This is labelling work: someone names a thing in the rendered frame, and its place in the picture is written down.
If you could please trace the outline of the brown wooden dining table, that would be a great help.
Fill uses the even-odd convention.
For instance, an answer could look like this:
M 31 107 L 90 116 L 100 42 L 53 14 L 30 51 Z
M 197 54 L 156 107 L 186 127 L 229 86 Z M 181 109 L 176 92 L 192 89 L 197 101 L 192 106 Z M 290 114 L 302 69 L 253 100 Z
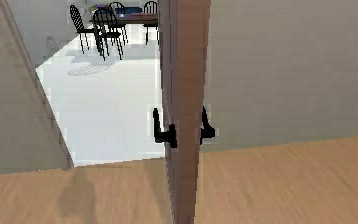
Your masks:
M 112 15 L 108 13 L 94 14 L 91 19 L 91 23 L 97 22 L 100 24 L 142 24 L 148 22 L 147 14 L 117 14 Z

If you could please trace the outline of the black spindle-back chair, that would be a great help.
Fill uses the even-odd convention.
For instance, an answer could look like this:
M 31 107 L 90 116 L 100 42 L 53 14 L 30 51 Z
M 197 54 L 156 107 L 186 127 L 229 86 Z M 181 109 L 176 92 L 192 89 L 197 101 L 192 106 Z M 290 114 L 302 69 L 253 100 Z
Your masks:
M 99 54 L 105 58 L 109 56 L 109 44 L 116 45 L 119 58 L 123 58 L 123 47 L 120 41 L 121 33 L 118 30 L 118 20 L 109 8 L 97 9 L 92 16 L 95 40 Z
M 113 10 L 114 14 L 124 14 L 126 12 L 125 6 L 117 1 L 113 1 L 109 4 L 109 7 Z M 123 37 L 123 43 L 126 44 L 128 42 L 128 36 L 126 31 L 126 25 L 125 24 L 117 24 L 116 28 L 121 31 L 122 37 Z
M 75 5 L 69 6 L 69 13 L 70 13 L 71 20 L 74 24 L 74 27 L 76 29 L 76 32 L 79 35 L 81 50 L 84 50 L 83 42 L 86 42 L 86 46 L 87 48 L 89 48 L 87 35 L 89 33 L 94 34 L 95 33 L 94 29 L 87 28 L 84 26 L 79 9 Z
M 146 41 L 149 41 L 149 29 L 154 28 L 159 34 L 158 23 L 158 3 L 155 0 L 147 1 L 143 6 L 143 12 L 148 15 L 148 22 L 144 24 L 146 28 Z

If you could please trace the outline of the brown wooden room door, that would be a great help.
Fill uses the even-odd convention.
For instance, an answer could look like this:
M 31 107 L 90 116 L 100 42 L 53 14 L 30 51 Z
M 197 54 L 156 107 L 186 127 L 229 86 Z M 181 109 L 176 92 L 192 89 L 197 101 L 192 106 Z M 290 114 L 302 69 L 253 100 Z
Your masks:
M 211 0 L 158 0 L 163 123 L 173 224 L 194 224 Z

